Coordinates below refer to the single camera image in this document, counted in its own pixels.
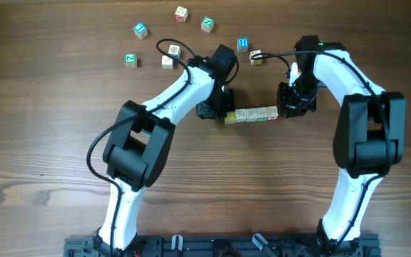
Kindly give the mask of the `yellow letter block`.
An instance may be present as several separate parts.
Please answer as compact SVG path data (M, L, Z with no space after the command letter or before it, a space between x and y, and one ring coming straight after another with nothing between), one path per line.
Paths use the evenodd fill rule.
M230 111L226 114L224 118L225 124L234 124L236 122L236 116L234 111Z

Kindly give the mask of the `plain wooden block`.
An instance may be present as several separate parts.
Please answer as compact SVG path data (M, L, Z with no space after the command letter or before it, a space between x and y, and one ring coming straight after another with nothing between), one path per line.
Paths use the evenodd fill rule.
M247 115L246 115L246 109L236 109L235 110L235 122L246 122L247 121Z

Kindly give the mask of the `red A letter block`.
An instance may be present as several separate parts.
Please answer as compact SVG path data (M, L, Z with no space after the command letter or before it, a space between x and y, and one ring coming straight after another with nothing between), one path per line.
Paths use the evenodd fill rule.
M266 110L267 110L268 120L275 120L278 118L277 106L268 106Z

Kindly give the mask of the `wooden fish nine block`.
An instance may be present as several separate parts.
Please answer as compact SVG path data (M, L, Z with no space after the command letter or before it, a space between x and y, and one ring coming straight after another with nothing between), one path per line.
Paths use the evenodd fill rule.
M246 115L246 121L247 122L257 121L257 119L258 119L258 112L257 112L257 109L255 109L255 108L246 109L245 110L245 115Z

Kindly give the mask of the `green sided wooden block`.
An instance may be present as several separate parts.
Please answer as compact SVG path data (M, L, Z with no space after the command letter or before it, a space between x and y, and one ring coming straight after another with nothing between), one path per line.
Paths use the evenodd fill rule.
M260 107L256 109L257 121L267 121L268 120L268 110L266 107Z

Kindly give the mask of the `yellow sided picture block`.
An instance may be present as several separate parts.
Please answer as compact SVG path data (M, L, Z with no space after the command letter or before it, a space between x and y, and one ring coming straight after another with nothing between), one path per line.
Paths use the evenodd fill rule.
M262 64L262 54L261 50L256 50L256 51L251 51L250 52L250 62L253 66L257 66L259 64Z

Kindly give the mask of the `blue H letter block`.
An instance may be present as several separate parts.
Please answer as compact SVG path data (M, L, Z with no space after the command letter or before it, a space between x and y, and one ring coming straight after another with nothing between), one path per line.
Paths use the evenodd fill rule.
M241 37L238 38L237 40L237 51L239 53L241 52L247 52L249 48L249 40L247 37Z

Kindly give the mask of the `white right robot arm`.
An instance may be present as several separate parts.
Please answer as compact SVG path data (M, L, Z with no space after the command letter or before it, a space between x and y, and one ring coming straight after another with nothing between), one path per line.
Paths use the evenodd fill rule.
M302 36L295 44L290 81L280 83L278 108L288 119L316 110L324 85L340 105L333 138L339 168L331 205L319 224L326 251L354 246L371 195L403 156L405 98L374 84L339 42Z

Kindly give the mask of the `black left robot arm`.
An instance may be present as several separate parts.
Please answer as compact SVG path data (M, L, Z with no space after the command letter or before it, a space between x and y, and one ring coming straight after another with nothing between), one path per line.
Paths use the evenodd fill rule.
M214 120L233 111L233 91L226 85L237 71L234 50L220 45L210 57L189 59L181 77L157 97L121 107L105 131L109 139L103 151L111 196L96 237L108 255L121 255L135 239L143 195L164 169L176 125L191 109L201 119Z

